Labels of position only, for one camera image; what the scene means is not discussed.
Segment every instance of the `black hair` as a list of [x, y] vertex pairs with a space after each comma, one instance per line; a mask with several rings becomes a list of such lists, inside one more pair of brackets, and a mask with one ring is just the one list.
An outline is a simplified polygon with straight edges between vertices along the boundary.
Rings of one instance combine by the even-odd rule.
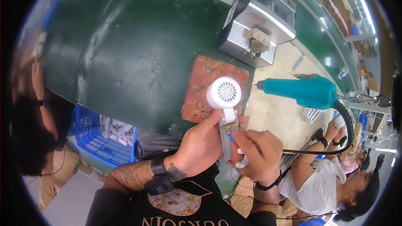
[[359, 166], [359, 169], [361, 171], [363, 170], [367, 170], [367, 168], [369, 168], [370, 165], [370, 152], [371, 152], [371, 148], [367, 149], [367, 154], [363, 160], [363, 162], [361, 163], [361, 165]]
[[54, 150], [56, 142], [53, 134], [38, 123], [32, 103], [21, 96], [13, 105], [11, 140], [19, 172], [36, 176], [46, 167], [46, 156]]
[[334, 221], [342, 220], [344, 222], [350, 222], [367, 213], [373, 206], [379, 192], [379, 171], [384, 162], [384, 156], [385, 154], [380, 154], [378, 157], [374, 174], [367, 188], [356, 195], [356, 205], [344, 204], [345, 208], [338, 211], [338, 214], [334, 217]]

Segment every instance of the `white t-shirt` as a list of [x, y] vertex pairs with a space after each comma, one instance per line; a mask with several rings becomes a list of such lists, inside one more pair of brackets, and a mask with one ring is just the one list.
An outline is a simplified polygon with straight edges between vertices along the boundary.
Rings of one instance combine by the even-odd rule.
[[303, 183], [298, 191], [292, 177], [292, 169], [279, 183], [279, 193], [293, 202], [299, 209], [311, 215], [321, 215], [336, 208], [336, 177], [346, 182], [339, 159], [316, 159], [311, 164], [314, 173]]

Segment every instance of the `black watch strap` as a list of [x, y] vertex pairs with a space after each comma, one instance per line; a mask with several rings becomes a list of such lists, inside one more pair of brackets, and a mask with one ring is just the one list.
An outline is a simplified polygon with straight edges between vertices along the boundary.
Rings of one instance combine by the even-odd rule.
[[281, 176], [282, 176], [282, 171], [279, 169], [279, 177], [274, 183], [272, 183], [271, 185], [266, 187], [266, 186], [262, 186], [259, 182], [256, 182], [255, 187], [258, 188], [259, 190], [267, 191], [267, 190], [271, 189], [272, 187], [279, 185], [279, 182], [281, 181]]
[[167, 174], [165, 167], [163, 166], [163, 161], [165, 157], [154, 158], [151, 162], [151, 170], [153, 175]]
[[332, 144], [333, 144], [334, 146], [339, 146], [339, 145], [340, 145], [340, 146], [343, 146], [343, 144], [345, 143], [346, 139], [347, 139], [347, 136], [345, 135], [344, 137], [342, 137], [342, 138], [339, 140], [338, 143], [336, 143], [335, 141], [333, 141]]
[[321, 141], [321, 143], [324, 145], [324, 148], [328, 147], [328, 142], [326, 141], [326, 138], [321, 137], [318, 140]]
[[46, 105], [45, 97], [43, 97], [42, 100], [37, 100], [36, 103], [37, 103], [38, 107], [41, 107], [41, 106], [47, 107], [48, 106], [48, 105]]

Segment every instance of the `woman in white shirt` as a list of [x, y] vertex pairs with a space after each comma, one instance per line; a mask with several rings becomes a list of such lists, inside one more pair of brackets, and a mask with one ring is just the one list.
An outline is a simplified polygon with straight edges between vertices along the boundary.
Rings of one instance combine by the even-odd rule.
[[[330, 122], [324, 136], [329, 144], [327, 151], [338, 150], [338, 146], [334, 146], [331, 141], [339, 143], [344, 134], [344, 127], [336, 128], [334, 122]], [[321, 141], [318, 140], [304, 150], [324, 151], [324, 143]], [[316, 156], [300, 154], [281, 180], [279, 193], [312, 215], [336, 211], [340, 204], [345, 209], [334, 220], [351, 221], [365, 214], [378, 194], [378, 174], [358, 171], [346, 179], [336, 155], [327, 155], [325, 159], [315, 159]]]

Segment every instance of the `machine label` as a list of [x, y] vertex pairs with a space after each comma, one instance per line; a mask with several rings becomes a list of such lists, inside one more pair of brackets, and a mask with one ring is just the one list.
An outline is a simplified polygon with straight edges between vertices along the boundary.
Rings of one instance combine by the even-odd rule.
[[262, 23], [263, 25], [265, 25], [265, 22], [267, 22], [265, 19], [261, 18], [260, 16], [258, 16], [257, 14], [255, 14], [254, 12], [251, 13], [247, 13], [247, 15], [249, 15], [250, 17], [258, 20], [260, 23]]
[[233, 14], [234, 14], [234, 10], [236, 9], [237, 1], [238, 1], [238, 0], [236, 0], [236, 2], [234, 3], [234, 5], [230, 8], [229, 13], [228, 13], [228, 16], [226, 17], [225, 24], [224, 24], [224, 27], [222, 28], [222, 30], [223, 30], [223, 29], [228, 25], [228, 23], [230, 23], [230, 21], [232, 20]]

